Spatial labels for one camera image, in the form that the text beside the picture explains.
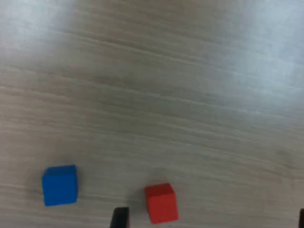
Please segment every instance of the blue block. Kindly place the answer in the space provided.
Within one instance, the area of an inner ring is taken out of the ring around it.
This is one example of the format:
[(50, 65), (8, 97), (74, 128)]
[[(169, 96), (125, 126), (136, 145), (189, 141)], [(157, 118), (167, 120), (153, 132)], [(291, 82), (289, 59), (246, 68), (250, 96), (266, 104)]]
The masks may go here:
[(42, 177), (42, 189), (46, 206), (75, 203), (78, 197), (76, 166), (46, 169)]

